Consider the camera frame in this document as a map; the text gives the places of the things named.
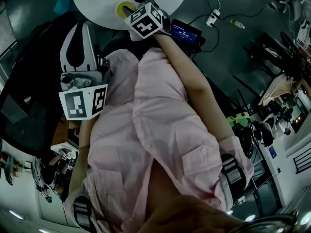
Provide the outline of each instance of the ceiling light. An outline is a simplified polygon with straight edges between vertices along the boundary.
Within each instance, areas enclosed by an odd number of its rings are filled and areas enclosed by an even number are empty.
[[[9,213],[11,213],[12,215],[16,216],[19,220],[24,220],[22,216],[20,216],[19,214],[15,213],[14,211],[9,211]]]
[[[252,221],[255,217],[255,215],[248,216],[247,219],[245,219],[245,222]]]
[[[311,220],[311,212],[308,212],[300,221],[300,225],[307,224]]]

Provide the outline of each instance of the person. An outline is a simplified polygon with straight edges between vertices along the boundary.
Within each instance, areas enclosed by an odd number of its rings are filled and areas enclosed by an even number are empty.
[[[86,192],[97,232],[231,231],[242,222],[226,214],[221,156],[236,159],[246,185],[252,163],[204,75],[169,36],[153,37],[159,48],[141,57],[106,57],[114,77],[100,116],[82,122],[64,207],[76,222]]]

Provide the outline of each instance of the chair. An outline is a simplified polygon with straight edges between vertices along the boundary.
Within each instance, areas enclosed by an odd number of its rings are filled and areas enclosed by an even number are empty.
[[[66,13],[38,26],[13,62],[0,94],[0,137],[38,158],[50,149],[63,113],[58,96],[62,73],[59,53],[76,23],[74,14]]]

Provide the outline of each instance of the electronic equipment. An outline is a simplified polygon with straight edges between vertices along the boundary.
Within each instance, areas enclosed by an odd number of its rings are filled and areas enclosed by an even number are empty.
[[[201,52],[201,46],[206,41],[201,36],[202,31],[176,19],[172,21],[170,34],[188,56]]]

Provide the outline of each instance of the shirt button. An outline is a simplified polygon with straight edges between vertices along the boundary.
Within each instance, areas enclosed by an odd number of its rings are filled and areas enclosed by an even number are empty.
[[[202,148],[202,149],[201,149],[201,153],[202,153],[202,154],[207,154],[206,148]]]

